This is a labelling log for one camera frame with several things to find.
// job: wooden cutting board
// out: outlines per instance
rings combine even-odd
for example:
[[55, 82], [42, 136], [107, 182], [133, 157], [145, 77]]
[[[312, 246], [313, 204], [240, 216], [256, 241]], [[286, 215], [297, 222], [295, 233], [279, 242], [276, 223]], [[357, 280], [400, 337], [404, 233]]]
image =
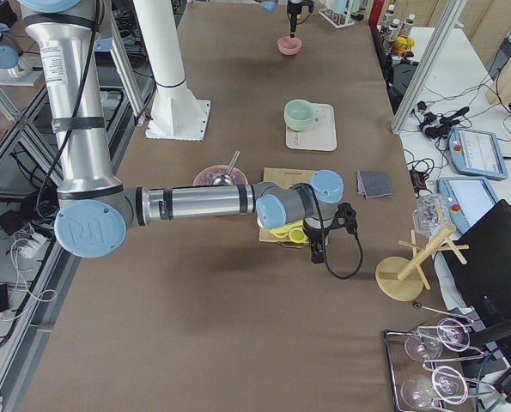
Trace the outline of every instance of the wooden cutting board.
[[[263, 171], [263, 181], [276, 183], [283, 189], [289, 189], [295, 183], [308, 183], [310, 178], [312, 178], [313, 174], [315, 173], [315, 170], [279, 169], [275, 167], [265, 167]], [[284, 243], [284, 240], [278, 239], [274, 237], [268, 230], [260, 228], [259, 242]]]

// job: red bottle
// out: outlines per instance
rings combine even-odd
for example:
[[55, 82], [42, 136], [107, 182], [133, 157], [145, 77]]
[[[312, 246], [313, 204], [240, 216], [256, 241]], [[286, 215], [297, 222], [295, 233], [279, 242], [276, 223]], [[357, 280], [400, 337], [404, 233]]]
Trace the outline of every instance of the red bottle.
[[377, 26], [379, 22], [379, 18], [381, 17], [381, 11], [383, 11], [383, 6], [385, 5], [385, 0], [375, 0], [374, 6], [372, 7], [372, 11], [369, 14], [368, 24], [370, 27]]

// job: white mounting plate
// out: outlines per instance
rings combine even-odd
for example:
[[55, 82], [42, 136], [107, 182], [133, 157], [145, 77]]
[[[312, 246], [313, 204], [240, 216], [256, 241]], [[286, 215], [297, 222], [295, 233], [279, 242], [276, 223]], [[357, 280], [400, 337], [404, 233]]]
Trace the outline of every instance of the white mounting plate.
[[286, 127], [286, 146], [298, 150], [332, 152], [338, 148], [333, 106], [320, 103], [313, 105], [316, 109], [314, 123], [304, 131]]
[[0, 69], [1, 86], [34, 86], [43, 77], [41, 58], [32, 58], [34, 71], [23, 77], [12, 77], [7, 70]]
[[350, 13], [340, 15], [330, 9], [320, 9], [319, 14], [328, 20], [335, 28], [343, 28], [355, 24], [355, 21], [350, 18]]
[[169, 140], [188, 140], [192, 142], [201, 142], [205, 137], [205, 129], [207, 128], [208, 119], [210, 116], [211, 102], [209, 100], [196, 100], [204, 113], [205, 118], [199, 119], [199, 123], [190, 125], [187, 129], [183, 130], [179, 135], [163, 135], [150, 127], [154, 120], [149, 121], [149, 127], [146, 129], [146, 137], [149, 139], [169, 139]]

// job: label sticker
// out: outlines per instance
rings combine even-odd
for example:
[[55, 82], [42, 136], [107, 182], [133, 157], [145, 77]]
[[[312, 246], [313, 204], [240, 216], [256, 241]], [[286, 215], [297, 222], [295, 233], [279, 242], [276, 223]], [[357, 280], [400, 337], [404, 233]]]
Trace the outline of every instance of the label sticker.
[[47, 85], [68, 84], [62, 46], [43, 47], [40, 52]]

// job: pink bowl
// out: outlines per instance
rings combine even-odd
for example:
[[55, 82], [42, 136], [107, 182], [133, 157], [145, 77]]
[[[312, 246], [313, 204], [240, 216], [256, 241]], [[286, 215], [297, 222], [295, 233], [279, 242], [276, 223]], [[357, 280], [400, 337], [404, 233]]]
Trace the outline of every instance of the pink bowl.
[[[198, 173], [198, 176], [194, 179], [193, 186], [209, 186], [211, 185], [211, 180], [213, 176], [219, 173], [225, 173], [228, 169], [227, 165], [217, 165], [211, 166], [207, 169], [204, 169], [202, 172]], [[232, 178], [235, 185], [247, 185], [247, 177], [246, 175], [236, 167], [232, 169], [232, 173], [230, 173], [230, 177]]]
[[303, 42], [298, 37], [291, 38], [289, 36], [278, 39], [278, 50], [284, 56], [293, 56], [301, 49]]

